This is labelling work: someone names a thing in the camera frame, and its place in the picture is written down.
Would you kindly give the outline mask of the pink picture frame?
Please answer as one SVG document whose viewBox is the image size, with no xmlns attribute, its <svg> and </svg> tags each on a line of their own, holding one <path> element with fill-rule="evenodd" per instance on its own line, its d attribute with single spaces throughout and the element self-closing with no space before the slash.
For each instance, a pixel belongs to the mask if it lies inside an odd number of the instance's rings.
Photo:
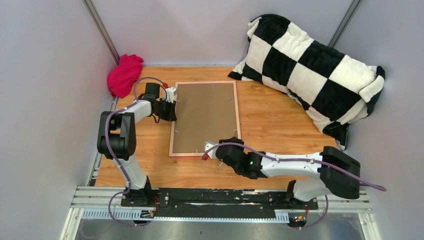
<svg viewBox="0 0 424 240">
<path fill-rule="evenodd" d="M 230 81 L 176 82 L 170 157 L 197 157 L 205 142 L 241 138 L 237 85 Z"/>
</svg>

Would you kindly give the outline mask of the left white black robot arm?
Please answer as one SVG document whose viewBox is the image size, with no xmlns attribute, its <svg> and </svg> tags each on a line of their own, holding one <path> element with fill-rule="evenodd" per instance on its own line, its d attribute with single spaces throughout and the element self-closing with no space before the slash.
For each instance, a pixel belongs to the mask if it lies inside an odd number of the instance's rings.
<svg viewBox="0 0 424 240">
<path fill-rule="evenodd" d="M 152 117 L 155 123 L 175 122 L 177 90 L 166 83 L 148 82 L 145 92 L 130 105 L 115 111 L 104 111 L 100 115 L 97 150 L 114 162 L 125 180 L 121 200 L 124 207 L 146 207 L 157 200 L 149 177 L 135 155 L 136 124 L 148 117 Z"/>
</svg>

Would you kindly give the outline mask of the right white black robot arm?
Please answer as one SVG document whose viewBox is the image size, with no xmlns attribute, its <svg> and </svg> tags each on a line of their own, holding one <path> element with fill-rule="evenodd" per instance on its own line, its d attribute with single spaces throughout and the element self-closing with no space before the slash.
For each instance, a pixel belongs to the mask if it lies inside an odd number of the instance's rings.
<svg viewBox="0 0 424 240">
<path fill-rule="evenodd" d="M 232 137 L 218 143 L 206 141 L 205 157 L 218 159 L 231 167 L 237 175 L 249 179 L 277 176 L 298 176 L 287 186 L 286 204 L 298 209 L 305 202 L 324 195 L 356 200 L 360 197 L 361 164 L 332 146 L 321 152 L 303 155 L 274 154 L 263 151 L 245 152 L 241 139 Z"/>
</svg>

